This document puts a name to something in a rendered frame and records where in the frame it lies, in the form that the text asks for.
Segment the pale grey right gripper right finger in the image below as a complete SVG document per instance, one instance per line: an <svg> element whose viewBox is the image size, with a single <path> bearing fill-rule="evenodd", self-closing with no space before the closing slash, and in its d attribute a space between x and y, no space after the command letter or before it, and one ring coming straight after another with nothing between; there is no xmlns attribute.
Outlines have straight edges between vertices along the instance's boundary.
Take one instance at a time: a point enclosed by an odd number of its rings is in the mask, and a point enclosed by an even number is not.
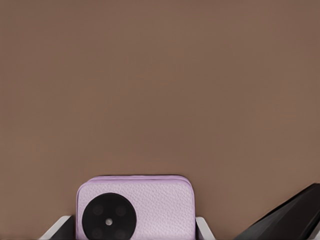
<svg viewBox="0 0 320 240"><path fill-rule="evenodd" d="M196 220L195 239L196 240L215 240L215 236L213 235L206 220L201 216L197 216L195 220Z"/></svg>

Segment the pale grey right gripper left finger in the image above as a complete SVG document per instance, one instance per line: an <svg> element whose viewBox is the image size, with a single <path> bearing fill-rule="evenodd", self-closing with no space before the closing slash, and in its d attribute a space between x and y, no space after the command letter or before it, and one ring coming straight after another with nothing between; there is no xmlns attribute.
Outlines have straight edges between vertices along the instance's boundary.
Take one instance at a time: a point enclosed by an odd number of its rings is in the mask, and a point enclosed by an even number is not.
<svg viewBox="0 0 320 240"><path fill-rule="evenodd" d="M74 221L73 215L60 217L39 240L75 240Z"/></svg>

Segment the lilac leather-textured smartphone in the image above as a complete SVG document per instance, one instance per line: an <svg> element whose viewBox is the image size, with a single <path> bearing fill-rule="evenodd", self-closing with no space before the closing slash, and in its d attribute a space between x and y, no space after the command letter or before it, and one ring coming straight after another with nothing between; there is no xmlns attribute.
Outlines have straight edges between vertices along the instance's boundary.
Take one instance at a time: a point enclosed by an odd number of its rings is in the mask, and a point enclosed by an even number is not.
<svg viewBox="0 0 320 240"><path fill-rule="evenodd" d="M76 195L76 240L195 240L195 195L181 175L101 175Z"/></svg>

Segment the black angular stand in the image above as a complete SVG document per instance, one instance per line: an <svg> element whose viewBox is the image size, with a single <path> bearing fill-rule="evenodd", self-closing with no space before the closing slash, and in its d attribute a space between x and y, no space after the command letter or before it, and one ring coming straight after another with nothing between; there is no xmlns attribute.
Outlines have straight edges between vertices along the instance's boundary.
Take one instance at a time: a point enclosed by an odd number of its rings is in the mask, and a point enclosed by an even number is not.
<svg viewBox="0 0 320 240"><path fill-rule="evenodd" d="M313 183L234 240L320 240L320 183Z"/></svg>

